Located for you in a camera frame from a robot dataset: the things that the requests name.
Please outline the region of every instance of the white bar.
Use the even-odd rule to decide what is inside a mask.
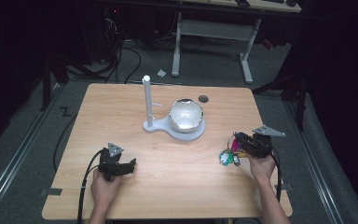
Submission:
[[[146,116],[147,116],[147,126],[153,126],[153,112],[152,112],[152,97],[150,90],[150,76],[144,76],[142,79],[145,86],[145,100],[146,100]]]
[[[173,62],[172,62],[173,77],[179,76],[181,35],[182,35],[182,12],[178,12],[178,22],[176,24],[176,44],[175,44],[175,52],[173,53]]]

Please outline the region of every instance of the wooden table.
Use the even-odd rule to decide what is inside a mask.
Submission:
[[[198,100],[206,129],[197,140],[181,142],[166,133],[146,133],[143,85],[91,84],[62,156],[43,209],[46,219],[76,219],[80,186],[92,156],[108,142],[123,147],[120,162],[137,159],[135,172],[126,175],[108,218],[260,217],[261,206],[247,159],[241,166],[219,163],[233,132],[252,134],[263,124],[254,96],[245,88],[151,86],[156,119],[168,114],[179,99]],[[272,184],[277,183],[276,170]],[[83,218],[90,217],[93,200],[89,175]],[[281,204],[287,216],[292,207],[285,191]]]

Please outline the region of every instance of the silver metal bracket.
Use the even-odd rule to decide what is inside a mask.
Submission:
[[[254,133],[259,133],[261,135],[269,135],[269,136],[277,136],[277,137],[285,137],[285,133],[278,132],[276,130],[273,130],[269,127],[267,127],[265,124],[259,128],[253,129]]]
[[[124,151],[124,149],[122,147],[118,147],[113,143],[107,143],[107,148],[109,149],[110,157],[115,157],[116,155],[118,155]]]
[[[60,196],[62,189],[42,189],[39,193],[40,197],[47,197],[48,195]]]

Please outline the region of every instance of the human hand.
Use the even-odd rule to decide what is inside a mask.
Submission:
[[[272,157],[268,155],[266,158],[256,159],[248,154],[247,158],[251,164],[251,172],[255,178],[256,183],[269,183],[272,172],[274,171],[276,165]]]
[[[106,181],[98,169],[93,172],[91,184],[92,198],[94,199],[94,207],[108,209],[112,201],[115,199],[123,176],[116,176],[115,180]]]

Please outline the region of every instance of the hand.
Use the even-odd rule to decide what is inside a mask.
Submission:
[[[122,176],[116,176],[115,180],[106,181],[98,169],[94,170],[94,177],[91,184],[92,198],[95,206],[109,207],[117,194]]]
[[[118,186],[123,176],[116,176],[115,180],[110,182],[104,179],[103,173],[98,169],[95,169],[93,174],[91,193],[94,199],[94,208],[89,224],[101,224],[106,219],[107,211],[117,195]]]
[[[275,168],[275,161],[270,155],[266,158],[256,159],[251,155],[247,155],[251,164],[251,172],[257,184],[269,182],[272,172]]]

